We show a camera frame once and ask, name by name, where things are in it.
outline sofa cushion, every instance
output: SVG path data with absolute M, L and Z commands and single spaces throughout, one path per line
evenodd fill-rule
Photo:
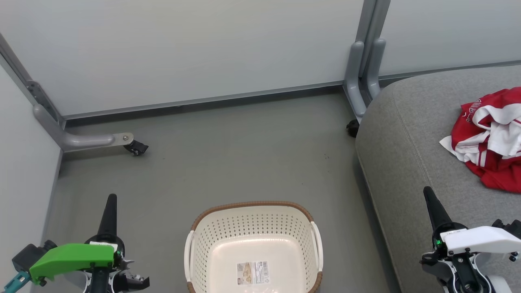
M 439 144 L 460 105 L 516 86 L 521 66 L 446 71 L 395 82 L 367 109 L 356 149 L 403 293 L 441 289 L 418 263 L 432 250 L 424 186 L 432 186 L 453 221 L 469 228 L 521 219 L 521 194 L 487 189 Z M 480 270 L 521 292 L 521 264 L 493 255 Z

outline sofa seam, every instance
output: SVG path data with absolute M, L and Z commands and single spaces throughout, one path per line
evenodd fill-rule
M 409 145 L 414 149 L 414 157 L 416 158 L 416 161 L 419 163 L 419 165 L 421 167 L 421 171 L 423 173 L 424 179 L 429 183 L 429 185 L 432 185 L 432 182 L 430 180 L 430 176 L 429 176 L 429 174 L 427 172 L 427 168 L 425 167 L 425 163 L 421 159 L 421 156 L 419 155 L 418 148 L 414 144 L 414 140 L 413 140 L 413 138 L 411 136 L 411 133 L 409 132 L 409 129 L 407 128 L 407 125 L 404 123 L 402 114 L 400 113 L 400 110 L 398 109 L 398 106 L 396 105 L 396 99 L 395 99 L 395 95 L 394 95 L 395 91 L 396 91 L 396 87 L 394 87 L 394 89 L 391 92 L 391 100 L 392 100 L 392 103 L 394 105 L 394 109 L 396 110 L 396 113 L 398 114 L 398 119 L 400 120 L 401 126 L 403 127 L 403 129 L 405 130 L 405 133 L 407 134 Z

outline basket label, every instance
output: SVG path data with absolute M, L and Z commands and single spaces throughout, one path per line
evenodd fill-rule
M 237 285 L 269 284 L 268 262 L 244 262 L 237 264 Z

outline black wheel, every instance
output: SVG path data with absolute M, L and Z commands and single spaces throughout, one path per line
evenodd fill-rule
M 356 137 L 358 134 L 358 128 L 360 127 L 360 124 L 358 123 L 358 120 L 351 120 L 349 124 L 346 126 L 348 133 L 351 137 Z
M 130 144 L 123 146 L 127 151 L 133 153 L 135 156 L 139 156 L 146 152 L 148 145 L 138 142 L 137 140 L 132 141 Z

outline white plastic basket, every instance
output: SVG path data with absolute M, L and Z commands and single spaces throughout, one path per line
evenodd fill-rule
M 184 247 L 190 293 L 314 293 L 323 263 L 317 225 L 292 202 L 209 209 L 195 220 Z

